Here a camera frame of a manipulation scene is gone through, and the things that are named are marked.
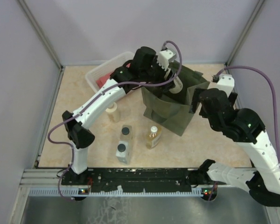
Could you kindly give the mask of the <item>olive green canvas bag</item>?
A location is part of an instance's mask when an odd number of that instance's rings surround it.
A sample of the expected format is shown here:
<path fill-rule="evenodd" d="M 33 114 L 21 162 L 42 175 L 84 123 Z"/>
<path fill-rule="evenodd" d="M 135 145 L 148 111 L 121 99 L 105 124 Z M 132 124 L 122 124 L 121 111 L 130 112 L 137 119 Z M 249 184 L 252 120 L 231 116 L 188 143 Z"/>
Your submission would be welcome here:
<path fill-rule="evenodd" d="M 141 94 L 146 106 L 144 116 L 178 136 L 182 136 L 194 113 L 189 113 L 195 88 L 208 89 L 210 82 L 203 73 L 182 66 L 178 75 L 183 89 L 177 94 L 163 93 L 161 87 L 143 87 Z"/>

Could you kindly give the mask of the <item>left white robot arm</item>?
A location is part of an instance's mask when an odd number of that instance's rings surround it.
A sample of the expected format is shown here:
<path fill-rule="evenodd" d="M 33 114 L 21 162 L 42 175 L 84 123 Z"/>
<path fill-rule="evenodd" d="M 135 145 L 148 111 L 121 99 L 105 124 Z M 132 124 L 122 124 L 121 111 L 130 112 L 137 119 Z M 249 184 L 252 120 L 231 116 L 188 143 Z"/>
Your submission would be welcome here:
<path fill-rule="evenodd" d="M 84 105 L 73 112 L 65 111 L 62 118 L 68 139 L 73 144 L 71 179 L 78 185 L 88 179 L 87 151 L 95 136 L 89 130 L 95 120 L 113 103 L 138 86 L 162 87 L 173 85 L 174 72 L 169 68 L 180 51 L 165 46 L 156 53 L 150 47 L 140 47 L 133 59 L 116 68 L 106 83 Z"/>

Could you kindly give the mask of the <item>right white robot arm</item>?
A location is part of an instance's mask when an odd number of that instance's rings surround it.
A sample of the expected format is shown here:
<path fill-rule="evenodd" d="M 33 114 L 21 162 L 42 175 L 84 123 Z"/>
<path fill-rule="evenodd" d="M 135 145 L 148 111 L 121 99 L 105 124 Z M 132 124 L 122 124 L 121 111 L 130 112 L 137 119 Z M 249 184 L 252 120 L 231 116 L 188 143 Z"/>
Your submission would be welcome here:
<path fill-rule="evenodd" d="M 248 108 L 234 109 L 236 93 L 227 95 L 217 88 L 194 90 L 191 112 L 201 104 L 200 116 L 210 127 L 240 146 L 252 161 L 255 171 L 241 171 L 211 159 L 198 169 L 203 184 L 223 182 L 249 193 L 258 203 L 280 207 L 280 162 L 265 125 L 259 115 Z"/>

